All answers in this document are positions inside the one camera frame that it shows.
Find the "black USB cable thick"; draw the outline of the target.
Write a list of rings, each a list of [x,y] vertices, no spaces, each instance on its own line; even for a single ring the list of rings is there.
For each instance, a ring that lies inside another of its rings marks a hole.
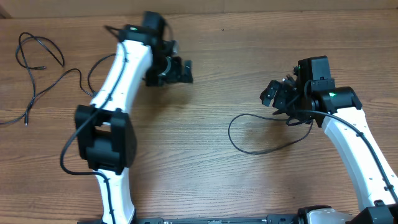
[[[71,68],[69,70],[67,70],[66,72],[64,72],[63,74],[60,75],[60,77],[54,82],[52,83],[49,87],[45,88],[44,90],[38,92],[38,93],[34,93],[32,99],[29,101],[26,111],[25,111],[25,115],[24,115],[24,124],[27,126],[29,123],[29,113],[30,110],[32,109],[36,99],[38,99],[41,95],[43,95],[44,93],[48,92],[49,90],[51,90],[62,78],[64,78],[66,75],[68,75],[71,72],[78,72],[79,74],[79,87],[81,89],[81,91],[87,95],[89,95],[90,97],[94,98],[98,92],[94,91],[93,87],[91,86],[90,83],[90,78],[92,73],[94,72],[95,68],[103,61],[105,61],[106,59],[110,58],[110,57],[114,57],[116,54],[109,54],[107,56],[104,56],[103,58],[99,59],[89,70],[88,74],[87,74],[87,84],[88,84],[88,88],[89,90],[86,90],[83,88],[82,85],[82,72],[81,70],[79,70],[78,68]]]

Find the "black USB cable thin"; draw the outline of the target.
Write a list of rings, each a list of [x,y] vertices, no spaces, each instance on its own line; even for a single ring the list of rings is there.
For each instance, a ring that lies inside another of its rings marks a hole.
[[[32,35],[29,32],[22,32],[19,35],[18,38],[18,46],[16,48],[16,52],[15,52],[15,58],[17,60],[17,63],[24,69],[27,70],[27,73],[29,74],[29,77],[31,79],[31,83],[32,83],[32,98],[31,100],[28,102],[27,104],[27,108],[25,109],[25,112],[22,113],[19,117],[10,120],[10,121],[5,121],[5,122],[1,122],[1,126],[5,126],[5,125],[9,125],[9,124],[14,124],[18,121],[20,121],[21,119],[24,119],[24,124],[27,126],[29,123],[29,112],[32,109],[33,105],[34,105],[34,101],[35,101],[35,97],[38,96],[39,94],[37,93],[37,89],[36,89],[36,84],[35,84],[35,79],[34,76],[32,74],[33,70],[45,70],[47,67],[46,66],[38,66],[38,67],[30,67],[29,64],[27,63],[25,54],[24,54],[24,50],[23,50],[23,45],[30,40],[34,40],[36,41],[39,45],[41,45],[57,62],[59,65],[61,65],[62,67],[65,66],[65,58],[63,56],[62,51],[60,50],[59,46],[54,43],[52,40],[46,38],[46,37],[42,37],[42,36],[36,36],[36,35]],[[58,53],[60,54],[60,58],[58,58],[50,49],[49,47],[47,47],[44,44],[44,41],[49,42],[53,47],[55,47],[55,49],[58,51]]]

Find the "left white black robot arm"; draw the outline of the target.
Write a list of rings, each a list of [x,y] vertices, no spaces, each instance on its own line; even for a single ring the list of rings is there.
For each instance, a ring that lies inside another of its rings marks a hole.
[[[164,40],[168,23],[146,11],[139,26],[107,26],[117,40],[114,62],[103,86],[88,106],[75,111],[76,131],[60,154],[60,167],[70,175],[97,178],[103,203],[98,223],[134,223],[129,168],[137,149],[130,110],[141,82],[146,86],[193,83],[192,63],[176,55],[177,41]]]

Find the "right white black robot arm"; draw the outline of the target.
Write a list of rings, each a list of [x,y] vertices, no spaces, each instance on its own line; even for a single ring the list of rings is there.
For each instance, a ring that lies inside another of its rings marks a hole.
[[[327,56],[299,60],[292,75],[270,81],[259,97],[289,120],[314,121],[322,128],[358,199],[357,215],[316,205],[299,209],[293,223],[397,223],[397,174],[377,145],[357,94],[351,87],[335,85]]]

